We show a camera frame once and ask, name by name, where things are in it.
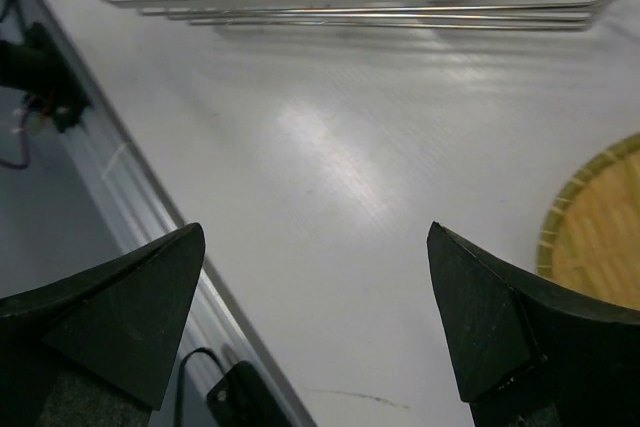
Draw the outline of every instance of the white tabletop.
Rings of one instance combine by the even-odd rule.
[[[533,270],[564,181],[638,130],[637,7],[587,34],[212,31],[48,0],[319,425],[472,425],[437,220]]]

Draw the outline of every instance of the wire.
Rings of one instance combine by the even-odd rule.
[[[177,393],[176,393],[176,405],[173,411],[173,425],[174,427],[183,427],[184,423],[184,378],[186,375],[187,362],[194,354],[205,354],[211,360],[213,360],[214,364],[218,367],[218,370],[224,377],[224,368],[222,367],[222,363],[218,356],[213,352],[213,350],[208,347],[200,347],[192,352],[189,352],[184,359],[180,362],[180,367],[178,368],[178,385],[177,385]]]
[[[31,97],[29,101],[23,107],[22,114],[20,115],[20,122],[18,123],[18,141],[20,142],[20,152],[22,160],[18,163],[11,162],[0,158],[0,167],[11,170],[25,170],[31,164],[31,152],[29,150],[29,136],[27,135],[27,122],[29,116],[32,114],[33,104],[35,97]]]

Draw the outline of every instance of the white table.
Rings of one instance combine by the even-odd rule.
[[[640,125],[632,0],[556,36],[215,32],[49,2],[322,426],[472,425],[429,225],[533,270],[564,181]]]

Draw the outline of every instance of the dark scratch mark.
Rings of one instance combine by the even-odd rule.
[[[397,402],[391,402],[388,399],[384,399],[382,397],[376,397],[375,395],[367,395],[367,394],[358,394],[355,392],[343,392],[341,390],[323,390],[323,389],[310,389],[305,386],[301,386],[304,390],[308,390],[309,392],[315,392],[317,394],[332,394],[332,395],[345,395],[347,397],[356,397],[358,399],[366,399],[373,400],[374,402],[378,402],[383,405],[387,405],[389,407],[396,407],[399,409],[411,410],[411,407],[405,404],[399,404]]]

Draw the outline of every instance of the round bamboo tray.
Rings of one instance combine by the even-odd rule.
[[[594,157],[558,194],[540,235],[538,274],[640,310],[640,133]]]

